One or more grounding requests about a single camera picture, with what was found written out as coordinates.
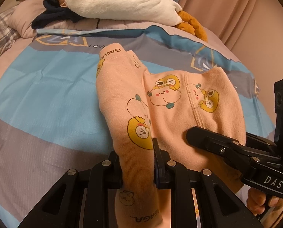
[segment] metal screw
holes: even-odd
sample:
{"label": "metal screw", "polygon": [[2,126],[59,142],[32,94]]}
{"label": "metal screw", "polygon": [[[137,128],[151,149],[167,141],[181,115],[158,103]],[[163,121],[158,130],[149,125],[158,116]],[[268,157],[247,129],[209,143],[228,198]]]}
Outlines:
{"label": "metal screw", "polygon": [[259,162],[259,159],[257,157],[251,157],[254,161]]}
{"label": "metal screw", "polygon": [[206,175],[206,176],[210,176],[212,174],[212,172],[209,169],[204,169],[203,174]]}
{"label": "metal screw", "polygon": [[176,162],[174,160],[169,160],[167,164],[173,167],[176,165]]}
{"label": "metal screw", "polygon": [[75,169],[69,169],[68,170],[68,175],[69,176],[72,176],[72,175],[75,175],[76,174],[76,170]]}
{"label": "metal screw", "polygon": [[110,164],[111,164],[110,160],[105,160],[105,161],[102,162],[103,166],[109,166]]}

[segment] cartoon character print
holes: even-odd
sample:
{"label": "cartoon character print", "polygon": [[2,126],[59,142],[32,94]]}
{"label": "cartoon character print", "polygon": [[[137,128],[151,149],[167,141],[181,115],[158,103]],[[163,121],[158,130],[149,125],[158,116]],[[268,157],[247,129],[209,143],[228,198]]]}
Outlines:
{"label": "cartoon character print", "polygon": [[127,110],[132,116],[127,127],[130,140],[141,148],[153,150],[148,106],[137,94],[135,98],[128,101]]}
{"label": "cartoon character print", "polygon": [[97,78],[97,76],[98,76],[98,74],[99,74],[99,72],[100,72],[100,70],[101,70],[101,68],[102,68],[102,65],[103,65],[103,62],[104,62],[104,61],[105,61],[104,59],[101,59],[101,60],[98,62],[97,71],[96,71],[96,78]]}
{"label": "cartoon character print", "polygon": [[179,88],[180,82],[177,76],[169,74],[156,81],[155,86],[152,87],[150,92],[147,92],[147,95],[153,105],[165,106],[171,109],[181,97]]}
{"label": "cartoon character print", "polygon": [[124,190],[119,193],[119,201],[125,206],[132,206],[134,204],[134,193]]}
{"label": "cartoon character print", "polygon": [[200,108],[202,108],[204,111],[212,113],[217,109],[218,101],[219,101],[219,93],[216,90],[209,90],[206,91],[204,89],[201,89],[200,83],[198,84],[188,84],[188,85],[194,85],[195,88],[193,89],[192,94],[198,102],[198,105]]}

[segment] black bracket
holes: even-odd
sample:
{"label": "black bracket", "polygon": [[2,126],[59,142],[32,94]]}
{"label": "black bracket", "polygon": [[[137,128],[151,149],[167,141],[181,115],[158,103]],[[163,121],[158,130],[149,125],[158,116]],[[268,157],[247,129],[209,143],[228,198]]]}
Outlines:
{"label": "black bracket", "polygon": [[[170,159],[153,139],[155,183],[171,189],[171,228],[197,228],[192,188],[195,189],[202,228],[263,228],[236,195],[210,170],[188,170]],[[109,159],[92,169],[68,170],[36,204],[18,228],[108,228],[108,189],[120,189],[119,158]],[[86,200],[83,203],[85,189]]]}
{"label": "black bracket", "polygon": [[268,202],[271,196],[283,198],[283,158],[280,149],[268,139],[247,133],[246,146],[237,140],[200,127],[187,131],[188,143],[224,158],[229,166],[239,170],[240,180],[267,194],[265,212],[257,218],[262,222],[273,208]]}

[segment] yellow cartoon duck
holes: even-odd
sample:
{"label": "yellow cartoon duck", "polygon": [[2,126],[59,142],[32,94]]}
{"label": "yellow cartoon duck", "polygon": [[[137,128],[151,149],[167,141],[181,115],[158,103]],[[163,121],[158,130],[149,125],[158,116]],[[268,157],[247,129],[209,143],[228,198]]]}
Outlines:
{"label": "yellow cartoon duck", "polygon": [[137,94],[127,103],[127,110],[132,116],[128,121],[128,136],[137,146],[153,150],[152,136],[150,131],[151,120],[148,106]]}
{"label": "yellow cartoon duck", "polygon": [[103,65],[103,62],[104,62],[104,59],[101,59],[99,62],[98,62],[98,65],[97,65],[97,70],[96,70],[96,78],[102,68],[102,65]]}
{"label": "yellow cartoon duck", "polygon": [[201,90],[202,94],[204,95],[204,100],[201,100],[199,102],[200,108],[202,108],[204,111],[207,111],[209,113],[212,113],[216,110],[218,106],[219,101],[219,94],[215,90]]}
{"label": "yellow cartoon duck", "polygon": [[166,77],[156,81],[153,89],[159,89],[165,86],[169,86],[170,89],[175,91],[180,88],[179,79],[175,75],[169,74]]}
{"label": "yellow cartoon duck", "polygon": [[145,122],[145,119],[139,116],[131,118],[128,122],[128,135],[135,145],[153,150],[150,128]]}

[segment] human hand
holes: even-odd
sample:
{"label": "human hand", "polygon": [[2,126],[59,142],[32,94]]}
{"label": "human hand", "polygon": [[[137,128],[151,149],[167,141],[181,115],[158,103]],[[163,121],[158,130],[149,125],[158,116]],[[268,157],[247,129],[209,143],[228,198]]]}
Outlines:
{"label": "human hand", "polygon": [[[269,200],[269,207],[277,206],[282,199],[272,196]],[[264,203],[266,201],[266,194],[258,189],[250,188],[248,190],[247,207],[254,214],[262,214],[265,211]]]}

